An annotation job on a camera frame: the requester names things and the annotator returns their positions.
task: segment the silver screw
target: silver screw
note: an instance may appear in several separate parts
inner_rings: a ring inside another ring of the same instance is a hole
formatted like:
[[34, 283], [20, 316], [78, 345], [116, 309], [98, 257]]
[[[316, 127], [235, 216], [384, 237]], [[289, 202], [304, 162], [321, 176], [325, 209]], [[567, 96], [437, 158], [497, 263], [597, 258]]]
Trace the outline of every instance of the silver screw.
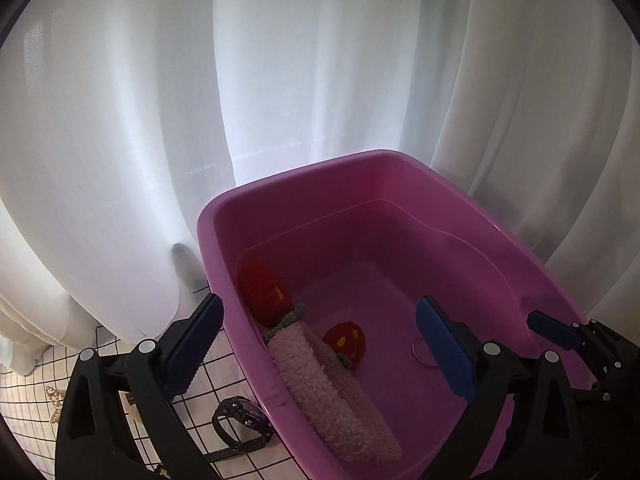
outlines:
[[553, 350], [547, 350], [545, 352], [545, 359], [550, 363], [557, 363], [560, 360], [560, 356], [556, 354]]
[[496, 343], [485, 343], [482, 348], [489, 355], [498, 355], [500, 353], [500, 347]]
[[95, 354], [95, 351], [93, 348], [85, 348], [84, 350], [82, 350], [80, 352], [80, 360], [81, 361], [88, 361], [89, 359], [91, 359]]
[[138, 350], [140, 350], [143, 354], [148, 354], [152, 352], [156, 348], [156, 342], [153, 339], [145, 339], [142, 343], [138, 345]]

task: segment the wristwatch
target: wristwatch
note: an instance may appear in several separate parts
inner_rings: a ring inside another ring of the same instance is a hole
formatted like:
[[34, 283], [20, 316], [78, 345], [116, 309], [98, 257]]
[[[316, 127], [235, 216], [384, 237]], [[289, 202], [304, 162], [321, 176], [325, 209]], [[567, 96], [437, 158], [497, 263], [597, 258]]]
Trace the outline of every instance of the wristwatch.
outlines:
[[[260, 436], [247, 440], [246, 442], [238, 442], [234, 437], [229, 435], [222, 427], [222, 420], [234, 418], [245, 427], [257, 431]], [[209, 462], [224, 460], [233, 456], [249, 453], [257, 449], [261, 449], [267, 445], [273, 436], [274, 429], [267, 415], [261, 410], [260, 406], [251, 402], [242, 396], [229, 397], [220, 401], [216, 411], [211, 417], [214, 430], [228, 447], [207, 453], [205, 455]]]

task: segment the pink plastic basin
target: pink plastic basin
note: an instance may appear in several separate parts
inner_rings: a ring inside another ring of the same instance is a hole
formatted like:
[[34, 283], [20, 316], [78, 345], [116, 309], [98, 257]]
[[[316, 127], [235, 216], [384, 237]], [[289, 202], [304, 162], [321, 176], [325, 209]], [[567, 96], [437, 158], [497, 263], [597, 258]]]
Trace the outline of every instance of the pink plastic basin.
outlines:
[[[401, 153], [358, 153], [233, 189], [206, 206], [198, 240], [242, 370], [313, 479], [415, 480], [455, 426], [464, 400], [412, 354], [415, 305], [425, 294], [480, 340], [536, 358], [553, 348], [574, 387], [591, 384], [575, 353], [527, 329], [535, 309], [585, 322], [545, 267], [469, 197]], [[303, 319], [318, 335], [345, 320], [362, 327], [367, 350], [356, 375], [396, 434], [400, 462], [341, 462], [311, 428], [236, 289], [239, 270], [256, 260], [306, 303]], [[505, 406], [476, 472], [493, 465], [511, 409]]]

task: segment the sheer curtain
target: sheer curtain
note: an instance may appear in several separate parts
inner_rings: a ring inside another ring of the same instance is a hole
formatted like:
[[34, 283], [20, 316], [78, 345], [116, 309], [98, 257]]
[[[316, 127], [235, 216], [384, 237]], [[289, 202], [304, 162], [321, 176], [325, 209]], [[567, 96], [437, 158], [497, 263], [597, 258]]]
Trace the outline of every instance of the sheer curtain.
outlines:
[[32, 0], [0, 50], [0, 334], [158, 336], [211, 198], [390, 148], [640, 342], [639, 56], [610, 0]]

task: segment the pink fluffy cloth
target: pink fluffy cloth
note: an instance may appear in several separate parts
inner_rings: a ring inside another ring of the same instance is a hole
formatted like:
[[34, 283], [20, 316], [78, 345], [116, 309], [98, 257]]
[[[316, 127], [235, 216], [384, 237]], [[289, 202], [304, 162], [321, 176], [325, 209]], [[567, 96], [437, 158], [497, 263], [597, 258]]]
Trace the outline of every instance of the pink fluffy cloth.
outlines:
[[268, 348], [291, 396], [338, 458], [400, 460], [402, 449], [382, 414], [334, 350], [306, 323], [280, 330]]

